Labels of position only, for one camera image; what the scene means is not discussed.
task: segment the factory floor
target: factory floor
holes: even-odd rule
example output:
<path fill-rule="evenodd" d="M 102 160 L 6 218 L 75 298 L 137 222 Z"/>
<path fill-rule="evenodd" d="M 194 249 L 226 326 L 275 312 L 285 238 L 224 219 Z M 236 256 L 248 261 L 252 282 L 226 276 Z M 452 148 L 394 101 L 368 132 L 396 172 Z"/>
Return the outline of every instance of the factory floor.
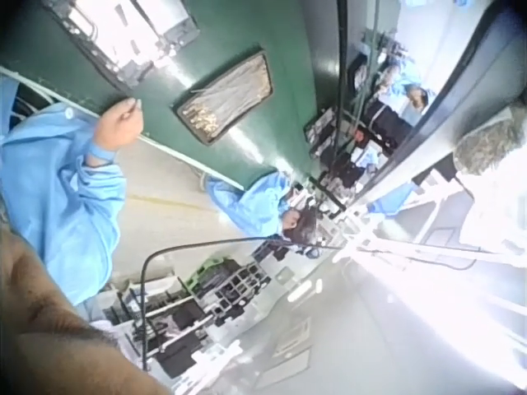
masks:
<path fill-rule="evenodd" d="M 114 253 L 113 282 L 137 278 L 145 258 L 166 247 L 242 237 L 220 214 L 185 163 L 138 141 L 118 157 L 127 178 L 127 200 L 119 216 L 121 240 Z M 159 257 L 148 277 L 174 271 L 190 275 L 213 249 L 194 249 Z"/>

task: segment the yellow line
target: yellow line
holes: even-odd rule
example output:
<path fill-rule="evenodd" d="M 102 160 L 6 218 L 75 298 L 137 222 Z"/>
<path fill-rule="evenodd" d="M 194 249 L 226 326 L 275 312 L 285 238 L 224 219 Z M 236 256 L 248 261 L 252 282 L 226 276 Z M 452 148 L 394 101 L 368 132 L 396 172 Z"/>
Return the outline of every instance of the yellow line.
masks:
<path fill-rule="evenodd" d="M 188 210 L 197 210 L 197 211 L 208 211 L 208 212 L 215 212 L 214 210 L 201 207 L 201 206 L 195 206 L 194 204 L 188 204 L 183 202 L 176 202 L 174 200 L 166 200 L 166 199 L 160 199 L 158 197 L 149 197 L 149 196 L 140 196 L 140 195 L 134 195 L 129 194 L 127 196 L 130 200 L 135 200 L 138 202 L 145 202 L 150 204 L 155 204 L 157 206 L 165 206 L 165 207 L 177 207 L 177 208 L 184 208 Z"/>

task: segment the metal plate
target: metal plate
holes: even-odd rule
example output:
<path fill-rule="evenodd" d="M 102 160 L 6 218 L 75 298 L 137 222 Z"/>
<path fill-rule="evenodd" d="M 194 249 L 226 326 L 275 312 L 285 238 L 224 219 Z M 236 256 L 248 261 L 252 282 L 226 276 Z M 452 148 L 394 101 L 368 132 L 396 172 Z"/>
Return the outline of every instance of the metal plate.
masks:
<path fill-rule="evenodd" d="M 247 58 L 175 109 L 203 144 L 210 145 L 273 94 L 263 51 Z"/>

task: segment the black cable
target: black cable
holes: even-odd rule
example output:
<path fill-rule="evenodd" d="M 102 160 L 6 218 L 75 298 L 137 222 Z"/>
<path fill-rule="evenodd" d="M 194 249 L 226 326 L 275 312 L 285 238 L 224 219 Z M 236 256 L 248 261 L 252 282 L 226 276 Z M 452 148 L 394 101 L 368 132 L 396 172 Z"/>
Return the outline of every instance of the black cable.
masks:
<path fill-rule="evenodd" d="M 376 253 L 389 253 L 391 255 L 399 255 L 399 256 L 402 256 L 398 253 L 391 253 L 391 252 L 388 252 L 388 251 L 375 251 Z M 452 266 L 452 265 L 449 265 L 448 263 L 441 263 L 441 262 L 434 262 L 434 261 L 427 261 L 426 259 L 420 259 L 420 258 L 412 258 L 412 257 L 406 257 L 408 259 L 411 259 L 415 262 L 420 262 L 420 263 L 426 263 L 428 265 L 432 265 L 432 266 L 441 266 L 441 267 L 446 267 L 450 270 L 456 270 L 457 272 L 464 272 L 466 270 L 469 270 L 471 269 L 475 264 L 476 262 L 478 261 L 477 259 L 474 259 L 470 264 L 468 264 L 467 266 L 463 266 L 463 267 L 456 267 L 456 266 Z"/>
<path fill-rule="evenodd" d="M 192 243 L 192 244 L 182 244 L 177 245 L 174 247 L 169 247 L 166 249 L 160 249 L 159 251 L 156 251 L 155 253 L 151 254 L 142 265 L 141 269 L 141 325 L 142 325 L 142 369 L 144 371 L 148 371 L 148 363 L 147 363 L 147 324 L 146 324 L 146 316 L 147 316 L 147 304 L 146 304 L 146 291 L 145 291 L 145 285 L 146 285 L 146 279 L 147 279 L 147 269 L 150 262 L 160 255 L 164 255 L 165 253 L 174 253 L 178 252 L 184 249 L 198 249 L 201 247 L 209 247 L 212 245 L 222 245 L 222 244 L 232 244 L 232 243 L 240 243 L 240 242 L 249 242 L 249 241 L 268 241 L 269 243 L 277 243 L 280 244 L 283 247 L 292 246 L 292 245 L 298 245 L 300 247 L 314 247 L 314 248 L 323 248 L 323 249 L 332 249 L 332 250 L 340 250 L 339 247 L 332 247 L 332 246 L 322 246 L 318 244 L 296 244 L 292 243 L 290 241 L 284 240 L 284 239 L 270 239 L 268 237 L 247 237 L 247 238 L 241 238 L 241 239 L 226 239 L 226 240 L 213 240 L 213 241 L 206 241 L 203 243 Z"/>
<path fill-rule="evenodd" d="M 319 244 L 301 244 L 301 243 L 292 243 L 291 241 L 284 240 L 284 239 L 270 239 L 269 237 L 246 237 L 246 238 L 240 238 L 240 239 L 224 239 L 224 240 L 213 240 L 213 241 L 205 241 L 202 243 L 192 243 L 192 244 L 181 244 L 176 245 L 174 247 L 169 247 L 166 249 L 160 249 L 156 251 L 155 253 L 152 253 L 143 263 L 142 269 L 141 269 L 141 284 L 140 284 L 140 293 L 141 293 L 141 299 L 140 299 L 140 307 L 141 307 L 141 325 L 142 325 L 142 333 L 141 334 L 141 340 L 142 340 L 142 369 L 144 371 L 148 371 L 148 358 L 147 358 L 147 304 L 146 304 L 146 282 L 147 282 L 147 269 L 150 262 L 160 255 L 164 255 L 165 253 L 174 253 L 178 251 L 182 251 L 184 249 L 198 249 L 201 247 L 209 247 L 212 245 L 222 245 L 222 244 L 231 244 L 231 243 L 246 243 L 249 241 L 267 241 L 269 243 L 274 244 L 280 244 L 282 247 L 291 247 L 293 245 L 296 245 L 298 247 L 311 247 L 316 249 L 329 249 L 332 251 L 340 251 L 342 247 L 334 247 L 331 245 L 319 245 Z M 405 255 L 401 253 L 392 253 L 390 251 L 383 251 L 380 249 L 364 249 L 363 247 L 357 246 L 357 251 L 361 252 L 367 252 L 367 253 L 389 253 L 392 255 L 399 255 L 404 258 L 408 258 Z M 447 267 L 452 270 L 456 271 L 464 271 L 469 270 L 474 264 L 477 262 L 477 259 L 474 259 L 473 262 L 471 262 L 467 267 L 455 267 L 448 265 L 446 263 L 438 263 L 433 261 L 427 261 L 424 259 L 419 258 L 410 258 L 416 262 L 420 263 L 427 263 L 435 266 L 441 266 L 441 267 Z"/>

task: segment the blue lab coat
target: blue lab coat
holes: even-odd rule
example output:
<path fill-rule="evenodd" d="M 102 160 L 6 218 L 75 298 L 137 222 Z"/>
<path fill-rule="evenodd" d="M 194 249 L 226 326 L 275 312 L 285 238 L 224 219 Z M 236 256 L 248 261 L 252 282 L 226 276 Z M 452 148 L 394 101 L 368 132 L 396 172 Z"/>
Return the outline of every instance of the blue lab coat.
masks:
<path fill-rule="evenodd" d="M 386 92 L 387 96 L 406 96 L 410 86 L 421 86 L 422 79 L 415 62 L 410 58 L 394 60 L 391 66 L 399 66 L 399 74 L 395 76 L 394 82 Z"/>
<path fill-rule="evenodd" d="M 212 201 L 250 237 L 282 234 L 282 215 L 289 210 L 284 197 L 290 189 L 289 178 L 278 172 L 262 177 L 245 192 L 212 176 L 205 180 Z"/>
<path fill-rule="evenodd" d="M 18 84 L 0 77 L 0 182 L 11 226 L 73 304 L 109 280 L 125 179 L 115 164 L 84 166 L 97 119 L 59 103 L 9 129 Z"/>

